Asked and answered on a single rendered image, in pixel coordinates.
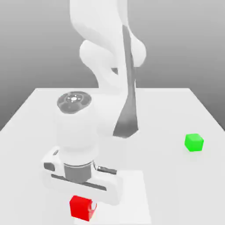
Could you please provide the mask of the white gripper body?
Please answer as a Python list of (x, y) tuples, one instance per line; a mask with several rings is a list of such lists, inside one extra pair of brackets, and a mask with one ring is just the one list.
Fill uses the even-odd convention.
[(122, 196), (123, 179), (117, 175), (95, 171), (92, 177), (85, 182), (75, 183), (63, 176), (52, 174), (49, 171), (41, 172), (43, 184), (58, 192), (70, 196), (80, 196), (94, 202), (103, 202), (110, 205), (119, 204)]

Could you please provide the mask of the small red cube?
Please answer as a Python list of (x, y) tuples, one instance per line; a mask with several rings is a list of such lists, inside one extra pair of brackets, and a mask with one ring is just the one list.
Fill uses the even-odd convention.
[(92, 201), (84, 197), (73, 196), (69, 202), (71, 216), (84, 221), (90, 221), (94, 214), (94, 212), (89, 212)]

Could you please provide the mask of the small green cube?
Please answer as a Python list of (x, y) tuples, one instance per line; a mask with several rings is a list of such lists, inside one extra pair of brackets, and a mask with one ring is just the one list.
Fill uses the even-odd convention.
[(204, 139), (199, 134), (187, 134), (185, 136), (185, 147), (190, 152), (202, 151)]

